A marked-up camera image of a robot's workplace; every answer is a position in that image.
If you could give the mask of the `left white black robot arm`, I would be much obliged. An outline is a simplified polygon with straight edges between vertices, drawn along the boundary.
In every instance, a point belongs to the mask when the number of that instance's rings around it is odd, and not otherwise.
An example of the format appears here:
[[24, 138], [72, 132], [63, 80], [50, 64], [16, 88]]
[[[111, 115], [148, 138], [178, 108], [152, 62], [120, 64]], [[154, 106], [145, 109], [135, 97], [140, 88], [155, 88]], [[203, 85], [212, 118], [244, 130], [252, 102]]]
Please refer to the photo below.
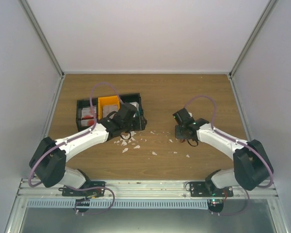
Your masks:
[[42, 139], [29, 162], [29, 186], [43, 184], [49, 188], [61, 184], [72, 188], [79, 196], [87, 195], [90, 192], [88, 178], [80, 170], [68, 168], [66, 163], [90, 147], [129, 133], [139, 115], [138, 103], [125, 102], [118, 111], [95, 120], [93, 126], [83, 131], [56, 140]]

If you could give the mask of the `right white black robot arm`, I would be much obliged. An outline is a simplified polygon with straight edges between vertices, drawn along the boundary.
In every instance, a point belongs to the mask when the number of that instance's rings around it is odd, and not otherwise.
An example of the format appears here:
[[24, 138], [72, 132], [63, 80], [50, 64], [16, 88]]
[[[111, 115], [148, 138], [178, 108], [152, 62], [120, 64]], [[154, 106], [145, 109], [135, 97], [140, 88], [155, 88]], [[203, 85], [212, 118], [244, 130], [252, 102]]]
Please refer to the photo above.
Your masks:
[[256, 187], [268, 188], [273, 184], [274, 169], [260, 141], [233, 137], [203, 118], [195, 120], [185, 108], [175, 112], [173, 117], [177, 122], [177, 139], [189, 144], [194, 141], [196, 145], [206, 143], [233, 162], [233, 168], [217, 170], [205, 179], [205, 191], [209, 196], [215, 197], [223, 188], [230, 186], [239, 185], [244, 190], [251, 191]]

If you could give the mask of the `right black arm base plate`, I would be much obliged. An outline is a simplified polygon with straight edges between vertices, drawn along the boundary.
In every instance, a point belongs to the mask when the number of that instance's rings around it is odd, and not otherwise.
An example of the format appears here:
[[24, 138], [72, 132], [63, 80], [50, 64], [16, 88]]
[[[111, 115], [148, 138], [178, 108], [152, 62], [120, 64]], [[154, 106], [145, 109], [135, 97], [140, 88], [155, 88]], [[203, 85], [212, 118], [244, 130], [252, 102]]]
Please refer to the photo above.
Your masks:
[[190, 192], [191, 197], [233, 197], [232, 187], [225, 187], [219, 189], [213, 184], [209, 184], [205, 181], [191, 181], [184, 185], [184, 189]]

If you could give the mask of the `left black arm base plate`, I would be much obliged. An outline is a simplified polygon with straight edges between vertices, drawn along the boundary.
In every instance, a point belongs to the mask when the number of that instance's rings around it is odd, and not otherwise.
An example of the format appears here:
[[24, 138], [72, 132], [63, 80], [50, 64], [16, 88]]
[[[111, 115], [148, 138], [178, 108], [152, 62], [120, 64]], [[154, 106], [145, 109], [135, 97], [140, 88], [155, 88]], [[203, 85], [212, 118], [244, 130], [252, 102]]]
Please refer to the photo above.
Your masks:
[[80, 188], [72, 189], [71, 187], [61, 187], [58, 190], [64, 197], [103, 197], [104, 181], [86, 181]]

